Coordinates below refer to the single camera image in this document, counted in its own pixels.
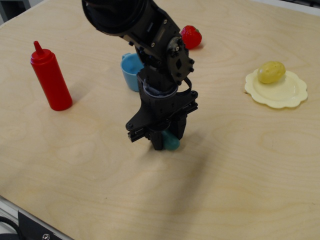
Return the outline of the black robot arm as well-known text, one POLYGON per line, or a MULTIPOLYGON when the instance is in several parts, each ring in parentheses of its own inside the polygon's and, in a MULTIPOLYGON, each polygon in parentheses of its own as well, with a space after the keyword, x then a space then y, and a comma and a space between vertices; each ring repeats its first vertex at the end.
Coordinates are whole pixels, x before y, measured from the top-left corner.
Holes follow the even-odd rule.
POLYGON ((147 138, 155 150, 164 148, 165 131, 181 139, 198 93, 179 27, 152 0, 84 0, 82 8, 98 31, 134 46, 143 65, 137 74, 141 106, 126 124, 129 139, 147 138))

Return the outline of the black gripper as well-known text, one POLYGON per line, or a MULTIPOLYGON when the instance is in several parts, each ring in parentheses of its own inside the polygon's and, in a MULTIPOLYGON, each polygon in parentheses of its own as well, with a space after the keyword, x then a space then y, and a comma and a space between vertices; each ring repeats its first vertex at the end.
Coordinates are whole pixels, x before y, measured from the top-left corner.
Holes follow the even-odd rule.
POLYGON ((141 106, 128 121, 126 129, 131 142, 146 137, 157 151, 164 149, 163 131, 169 130, 179 140, 183 138, 187 116, 198 108, 195 90, 175 91, 165 97, 147 94, 138 84, 141 106))

